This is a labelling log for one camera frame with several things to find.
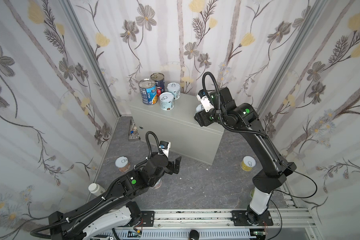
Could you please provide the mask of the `green label can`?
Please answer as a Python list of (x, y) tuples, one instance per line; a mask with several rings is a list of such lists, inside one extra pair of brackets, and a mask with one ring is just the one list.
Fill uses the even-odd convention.
[(167, 90), (174, 96), (175, 100), (178, 100), (181, 96), (181, 86), (178, 83), (169, 83), (167, 85)]

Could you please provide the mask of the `dark chopped tomatoes can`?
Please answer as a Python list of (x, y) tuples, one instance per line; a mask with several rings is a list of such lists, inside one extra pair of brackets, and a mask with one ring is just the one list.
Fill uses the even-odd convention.
[(162, 73), (151, 74), (151, 79), (155, 81), (157, 88), (157, 95), (160, 96), (165, 92), (165, 76)]

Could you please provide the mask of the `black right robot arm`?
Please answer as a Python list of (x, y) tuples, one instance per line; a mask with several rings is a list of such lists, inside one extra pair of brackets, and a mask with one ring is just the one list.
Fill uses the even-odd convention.
[(253, 177), (255, 190), (248, 211), (254, 217), (263, 215), (272, 192), (296, 170), (296, 164), (288, 162), (276, 149), (255, 109), (248, 103), (237, 106), (228, 88), (218, 92), (200, 90), (197, 99), (203, 109), (195, 114), (195, 120), (201, 127), (218, 123), (227, 131), (240, 134), (259, 159), (262, 169)]

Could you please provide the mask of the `red label can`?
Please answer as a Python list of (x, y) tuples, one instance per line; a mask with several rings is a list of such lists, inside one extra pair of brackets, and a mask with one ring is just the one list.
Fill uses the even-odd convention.
[(156, 190), (156, 189), (160, 188), (161, 185), (162, 185), (162, 180), (159, 179), (158, 182), (154, 186), (152, 186), (152, 189)]

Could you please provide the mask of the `blue label tall can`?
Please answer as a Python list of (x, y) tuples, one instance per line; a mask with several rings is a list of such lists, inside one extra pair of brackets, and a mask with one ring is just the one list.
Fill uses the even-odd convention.
[(145, 105), (155, 105), (158, 101), (156, 82), (151, 79), (143, 79), (139, 82), (142, 101)]

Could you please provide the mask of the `orange label can by arm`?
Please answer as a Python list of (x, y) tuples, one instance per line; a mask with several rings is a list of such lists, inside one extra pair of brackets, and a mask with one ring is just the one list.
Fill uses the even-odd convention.
[(119, 169), (120, 172), (124, 173), (130, 169), (131, 164), (127, 157), (119, 157), (115, 161), (115, 166)]

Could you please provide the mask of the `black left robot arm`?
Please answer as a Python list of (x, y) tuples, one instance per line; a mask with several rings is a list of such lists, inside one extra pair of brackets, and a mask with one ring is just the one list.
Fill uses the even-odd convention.
[(58, 220), (50, 222), (52, 240), (82, 240), (88, 234), (84, 229), (111, 209), (121, 207), (132, 199), (146, 193), (164, 174), (178, 174), (182, 158), (174, 162), (166, 155), (153, 155), (136, 165), (121, 177), (115, 179), (107, 190), (92, 201), (65, 214), (59, 214)]

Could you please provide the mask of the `teal label can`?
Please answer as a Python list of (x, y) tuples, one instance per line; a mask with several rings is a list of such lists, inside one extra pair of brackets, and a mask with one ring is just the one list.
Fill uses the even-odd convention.
[(174, 95), (172, 93), (161, 93), (160, 95), (160, 106), (164, 111), (170, 111), (174, 108)]

